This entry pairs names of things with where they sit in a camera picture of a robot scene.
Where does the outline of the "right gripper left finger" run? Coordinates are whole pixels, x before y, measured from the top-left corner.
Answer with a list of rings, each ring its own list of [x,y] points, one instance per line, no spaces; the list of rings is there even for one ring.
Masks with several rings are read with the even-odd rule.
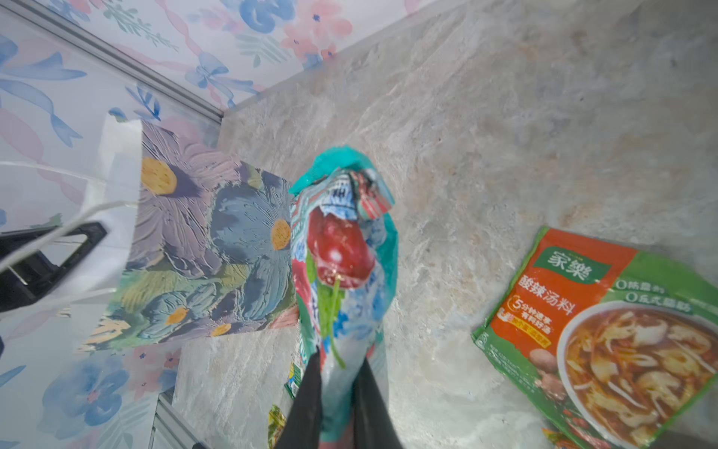
[[[321,357],[315,352],[309,359],[302,383],[280,438],[278,449],[317,449],[323,419]]]

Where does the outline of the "yellow chips snack bag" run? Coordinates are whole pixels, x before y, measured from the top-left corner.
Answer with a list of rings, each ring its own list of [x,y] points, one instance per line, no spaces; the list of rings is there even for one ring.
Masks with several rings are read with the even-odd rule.
[[[275,449],[286,426],[286,417],[280,407],[273,404],[267,417],[267,448]]]

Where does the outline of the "teal pink Fox's candy bag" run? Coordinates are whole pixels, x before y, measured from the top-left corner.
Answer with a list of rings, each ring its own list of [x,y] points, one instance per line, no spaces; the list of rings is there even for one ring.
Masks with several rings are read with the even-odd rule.
[[[302,383],[319,380],[311,448],[355,448],[353,387],[368,366],[388,402],[383,318],[398,284],[394,198],[350,147],[317,156],[291,188],[291,262],[303,343]]]

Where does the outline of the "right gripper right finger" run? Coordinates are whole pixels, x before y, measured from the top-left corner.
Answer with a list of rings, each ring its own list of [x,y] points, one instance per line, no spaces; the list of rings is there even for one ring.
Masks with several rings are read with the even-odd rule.
[[[355,448],[403,448],[367,359],[353,382],[353,415]]]

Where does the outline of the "green orange noodle snack packet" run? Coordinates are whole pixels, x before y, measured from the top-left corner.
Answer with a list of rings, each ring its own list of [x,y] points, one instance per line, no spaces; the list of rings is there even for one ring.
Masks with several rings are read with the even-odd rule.
[[[646,448],[717,379],[717,289],[685,265],[544,226],[472,335],[581,448]]]

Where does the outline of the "floral paper gift bag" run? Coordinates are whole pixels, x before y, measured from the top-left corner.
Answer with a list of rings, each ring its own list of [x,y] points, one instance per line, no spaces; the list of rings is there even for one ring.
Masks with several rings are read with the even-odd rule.
[[[7,349],[118,353],[286,325],[286,180],[156,123],[108,117],[98,133],[54,163],[1,160],[4,254],[107,230],[41,301],[1,311]]]

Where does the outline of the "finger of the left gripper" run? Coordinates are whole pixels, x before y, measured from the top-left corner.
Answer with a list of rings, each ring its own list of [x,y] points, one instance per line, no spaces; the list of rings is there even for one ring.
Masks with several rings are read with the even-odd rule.
[[[10,312],[41,301],[95,250],[106,235],[106,228],[99,222],[81,224],[67,232],[69,250],[40,249],[2,269],[1,311]]]

